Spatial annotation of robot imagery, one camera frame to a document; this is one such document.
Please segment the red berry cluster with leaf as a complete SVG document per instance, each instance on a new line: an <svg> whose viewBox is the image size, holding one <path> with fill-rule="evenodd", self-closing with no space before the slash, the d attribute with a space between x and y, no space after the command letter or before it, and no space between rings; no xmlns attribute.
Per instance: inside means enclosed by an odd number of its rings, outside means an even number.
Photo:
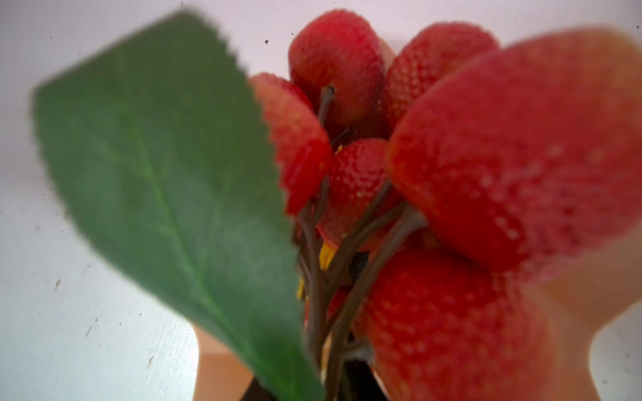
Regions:
<svg viewBox="0 0 642 401"><path fill-rule="evenodd" d="M82 235L271 400L556 400L529 293L641 223L641 48L440 22L399 53L346 9L289 75L182 11L43 82Z"/></svg>

